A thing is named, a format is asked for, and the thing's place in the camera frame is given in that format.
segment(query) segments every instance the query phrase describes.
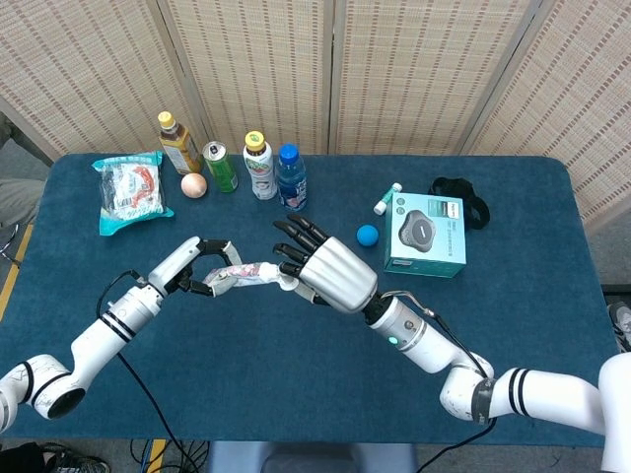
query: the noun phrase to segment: black strap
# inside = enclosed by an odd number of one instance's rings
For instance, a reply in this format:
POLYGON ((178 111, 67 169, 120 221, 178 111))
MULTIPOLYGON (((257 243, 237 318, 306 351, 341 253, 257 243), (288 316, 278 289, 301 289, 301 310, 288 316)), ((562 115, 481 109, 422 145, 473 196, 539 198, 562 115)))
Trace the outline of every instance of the black strap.
POLYGON ((437 177, 427 193, 462 199, 465 230, 481 230, 491 220, 491 212, 486 202, 475 195, 473 184, 462 177, 456 179, 437 177))

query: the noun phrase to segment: water bottle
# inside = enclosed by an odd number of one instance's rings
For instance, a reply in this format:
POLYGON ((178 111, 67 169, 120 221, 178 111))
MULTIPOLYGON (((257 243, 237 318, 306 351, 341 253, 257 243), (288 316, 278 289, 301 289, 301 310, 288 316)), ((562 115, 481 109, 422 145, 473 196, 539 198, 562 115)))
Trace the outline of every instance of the water bottle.
POLYGON ((278 152, 278 193, 280 203, 289 210, 302 210, 307 205, 307 170, 298 147, 286 143, 278 152))

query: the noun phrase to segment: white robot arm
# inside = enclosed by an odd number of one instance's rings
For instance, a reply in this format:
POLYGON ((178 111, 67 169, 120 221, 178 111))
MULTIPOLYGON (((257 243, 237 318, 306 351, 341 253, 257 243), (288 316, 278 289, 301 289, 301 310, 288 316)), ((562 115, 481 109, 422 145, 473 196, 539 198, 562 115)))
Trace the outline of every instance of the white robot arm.
POLYGON ((227 265, 242 263, 229 241, 194 236, 160 263, 146 281, 110 304, 72 342, 72 372, 50 355, 38 355, 7 373, 0 379, 0 433, 15 421, 18 404, 30 404, 45 419, 57 419, 73 410, 103 367, 158 314, 168 294, 182 289, 214 297, 230 289, 235 279, 217 280, 211 286, 190 279, 193 261, 209 254, 222 256, 227 265))
POLYGON ((300 279, 341 312, 362 311, 372 329, 423 371, 450 368, 440 394, 450 414, 478 423, 518 414, 605 435, 602 471, 631 471, 631 354, 604 364, 600 390, 575 376, 526 369, 511 369, 495 379, 486 360, 469 356, 397 295, 408 295, 423 315, 440 324, 436 313, 407 293, 380 294, 375 272, 337 238, 297 214, 288 218, 292 224, 274 226, 305 250, 277 244, 275 252, 294 261, 281 263, 280 271, 300 279))

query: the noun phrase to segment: small ball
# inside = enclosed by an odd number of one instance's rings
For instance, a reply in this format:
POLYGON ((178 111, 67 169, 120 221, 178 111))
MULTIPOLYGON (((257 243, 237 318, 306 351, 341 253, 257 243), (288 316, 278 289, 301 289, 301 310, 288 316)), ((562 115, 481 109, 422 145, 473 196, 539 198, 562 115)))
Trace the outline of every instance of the small ball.
POLYGON ((379 239, 379 231, 372 225, 363 225, 357 231, 357 241, 362 246, 374 246, 379 239))
POLYGON ((192 172, 181 179, 181 191, 186 197, 197 199, 206 193, 206 179, 201 174, 192 172))

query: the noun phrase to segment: green can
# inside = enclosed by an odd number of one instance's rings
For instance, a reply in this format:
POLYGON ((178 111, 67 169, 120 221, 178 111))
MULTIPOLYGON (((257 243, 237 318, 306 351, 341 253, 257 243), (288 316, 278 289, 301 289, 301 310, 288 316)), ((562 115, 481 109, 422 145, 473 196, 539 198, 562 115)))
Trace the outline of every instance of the green can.
POLYGON ((204 161, 213 174, 215 183, 220 192, 234 192, 239 185, 239 180, 235 170, 230 164, 230 156, 226 150, 226 145, 218 141, 211 141, 202 151, 204 161))

